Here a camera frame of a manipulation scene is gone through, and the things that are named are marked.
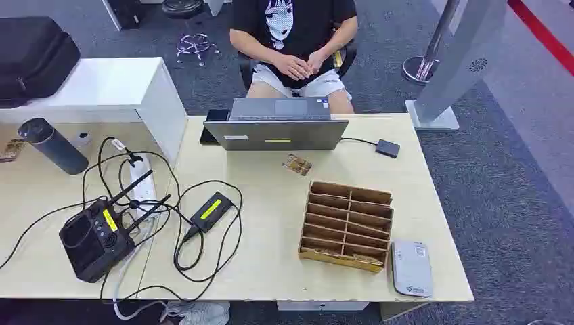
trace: metal pole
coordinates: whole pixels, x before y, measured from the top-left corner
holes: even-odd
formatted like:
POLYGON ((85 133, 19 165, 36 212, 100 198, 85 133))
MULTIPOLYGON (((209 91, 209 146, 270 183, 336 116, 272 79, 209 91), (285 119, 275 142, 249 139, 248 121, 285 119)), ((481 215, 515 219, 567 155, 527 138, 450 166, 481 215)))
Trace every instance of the metal pole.
POLYGON ((460 0, 448 0, 424 56, 414 56, 406 59, 405 62, 403 62, 403 73, 407 80, 422 85, 425 85, 430 81, 434 72, 441 63, 440 61, 436 60, 437 54, 439 52, 439 46, 443 39, 443 35, 448 31, 448 27, 452 21, 459 2, 460 0))

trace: white portable router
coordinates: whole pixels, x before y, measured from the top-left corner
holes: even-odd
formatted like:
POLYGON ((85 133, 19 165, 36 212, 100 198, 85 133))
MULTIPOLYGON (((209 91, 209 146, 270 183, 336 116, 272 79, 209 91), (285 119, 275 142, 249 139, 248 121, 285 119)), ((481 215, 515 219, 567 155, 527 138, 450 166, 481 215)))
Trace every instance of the white portable router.
POLYGON ((403 295, 433 295, 433 274, 428 249, 421 242, 395 240, 392 243, 395 289, 403 295))

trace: white shorts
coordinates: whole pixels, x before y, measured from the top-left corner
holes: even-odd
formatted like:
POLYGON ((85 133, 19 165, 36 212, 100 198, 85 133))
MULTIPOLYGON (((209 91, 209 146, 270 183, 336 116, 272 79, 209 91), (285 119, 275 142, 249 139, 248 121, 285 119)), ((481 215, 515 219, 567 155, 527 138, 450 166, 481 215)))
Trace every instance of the white shorts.
MULTIPOLYGON (((283 86, 283 83, 281 83, 273 71, 263 64, 257 64, 253 69, 255 70, 255 73, 253 74, 251 83, 257 81, 267 83, 286 97, 293 97, 293 93, 296 93, 301 97, 327 97, 335 91, 341 89, 345 90, 345 86, 340 80, 339 75, 335 72, 335 69, 321 74, 300 89, 292 89, 283 86)), ((347 93, 347 98, 351 100, 351 95, 349 95, 347 91, 345 91, 345 93, 347 93)))

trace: white cable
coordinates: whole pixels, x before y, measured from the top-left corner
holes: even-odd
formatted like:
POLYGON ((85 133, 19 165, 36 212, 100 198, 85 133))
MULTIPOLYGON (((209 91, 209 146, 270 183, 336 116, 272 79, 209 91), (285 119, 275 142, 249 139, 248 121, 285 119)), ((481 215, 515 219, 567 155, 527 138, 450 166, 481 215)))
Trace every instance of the white cable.
MULTIPOLYGON (((147 223, 150 224, 148 228, 146 228, 146 230, 144 231, 146 234, 143 238, 147 238, 149 235, 152 234, 152 231, 154 229, 154 224, 155 224, 155 219, 156 218, 150 218, 151 221, 148 221, 147 223)), ((124 279, 124 276, 126 274, 127 271, 127 267, 128 265, 131 263, 131 261, 133 260, 133 258, 136 256, 136 254, 139 252, 139 250, 144 247, 145 245, 147 245, 148 243, 144 243, 142 245, 139 245, 138 247, 135 248, 135 250, 131 253, 131 255, 129 256, 129 258, 127 259, 126 263, 122 266, 121 270, 120 270, 120 277, 118 279, 118 282, 116 283, 116 288, 114 289, 114 296, 112 298, 112 300, 114 302, 118 301, 118 296, 119 296, 119 292, 120 292, 120 285, 122 284, 122 281, 124 279)), ((167 308, 167 305, 161 301, 153 301, 151 303, 148 303, 147 305, 144 305, 142 307, 140 307, 137 311, 135 311, 135 313, 132 313, 129 316, 124 316, 121 311, 120 308, 118 307, 118 304, 115 303, 114 304, 114 311, 116 312, 116 316, 118 316, 119 319, 121 320, 130 320, 132 318, 134 318, 135 316, 139 315, 139 313, 141 313, 145 308, 148 308, 150 306, 153 306, 157 303, 161 303, 162 305, 164 305, 164 307, 167 308)))

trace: gray portable device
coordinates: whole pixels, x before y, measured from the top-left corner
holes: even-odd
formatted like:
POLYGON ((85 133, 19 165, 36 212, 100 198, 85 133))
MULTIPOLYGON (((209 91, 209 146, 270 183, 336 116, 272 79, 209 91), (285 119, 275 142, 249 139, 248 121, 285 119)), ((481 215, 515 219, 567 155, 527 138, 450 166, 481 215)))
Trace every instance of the gray portable device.
POLYGON ((315 121, 330 120, 326 97, 234 99, 228 121, 315 121))
POLYGON ((333 150, 348 120, 205 121, 226 150, 333 150))
POLYGON ((395 289, 409 296, 433 295, 433 274, 426 245, 421 242, 395 240, 391 250, 395 289))

